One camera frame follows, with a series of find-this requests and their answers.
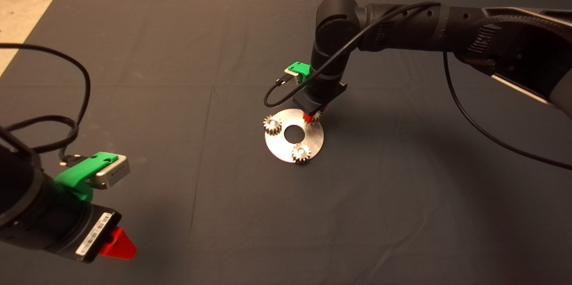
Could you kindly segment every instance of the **barcode label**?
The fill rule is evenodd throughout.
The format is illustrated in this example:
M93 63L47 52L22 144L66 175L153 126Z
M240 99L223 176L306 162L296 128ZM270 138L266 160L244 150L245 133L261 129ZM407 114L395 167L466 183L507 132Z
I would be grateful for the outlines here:
M93 226L92 230L89 232L88 236L86 236L81 242L81 245L77 248L76 254L84 256L88 250L92 247L93 242L96 238L100 235L101 231L111 218L112 214L110 212L105 212L102 216L97 220L96 224Z

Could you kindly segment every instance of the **green mount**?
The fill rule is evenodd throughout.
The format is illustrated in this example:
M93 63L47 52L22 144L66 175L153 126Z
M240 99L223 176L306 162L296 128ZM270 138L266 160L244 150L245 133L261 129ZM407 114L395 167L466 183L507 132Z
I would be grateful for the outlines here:
M306 79L308 79L308 76L310 75L310 65L306 63L294 62L286 69L298 74L298 76L296 76L298 84L306 81Z
M98 171L107 167L110 163L117 161L118 157L114 153L98 152L92 157L74 165L63 171L54 181L70 189L70 191L83 201L91 202L93 189L85 182L93 177Z

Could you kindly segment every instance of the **dark gray tablecloth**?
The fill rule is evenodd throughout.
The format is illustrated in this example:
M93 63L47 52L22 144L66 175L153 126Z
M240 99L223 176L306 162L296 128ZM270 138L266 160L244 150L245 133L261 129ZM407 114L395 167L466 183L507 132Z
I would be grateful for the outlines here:
M441 1L572 8L572 0ZM92 100L69 151L130 158L131 174L96 191L94 203L123 214L139 252L85 265L0 244L0 283L572 283L571 173L475 131L451 100L439 53L354 53L349 89L323 116L321 153L304 167L270 154L261 120L278 110L262 97L286 65L309 61L320 2L54 0L27 42L90 71ZM572 162L572 120L451 67L482 126ZM1 123L74 117L81 92L72 66L20 52L0 79ZM37 144L65 133L45 125L19 136ZM51 175L57 162L43 157Z

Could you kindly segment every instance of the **gear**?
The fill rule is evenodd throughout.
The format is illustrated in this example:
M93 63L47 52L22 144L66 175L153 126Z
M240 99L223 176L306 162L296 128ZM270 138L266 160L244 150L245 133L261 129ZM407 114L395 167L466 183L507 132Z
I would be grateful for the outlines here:
M310 159L310 147L306 144L298 143L292 148L292 159L296 163L304 163Z
M266 133L270 135L279 134L280 131L282 130L282 122L280 121L280 118L278 118L278 116L275 115L269 115L266 118L264 118L262 124L264 125L264 130L266 131Z
M321 111L319 111L319 112L317 112L316 114L314 114L311 123L314 124L314 123L318 122L318 121L320 120L321 114L322 114Z

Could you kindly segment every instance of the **center hole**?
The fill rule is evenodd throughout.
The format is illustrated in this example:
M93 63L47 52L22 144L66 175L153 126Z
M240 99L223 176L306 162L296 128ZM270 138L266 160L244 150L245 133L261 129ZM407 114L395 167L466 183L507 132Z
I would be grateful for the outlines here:
M290 143L300 143L304 140L304 130L300 126L289 126L284 130L284 137Z

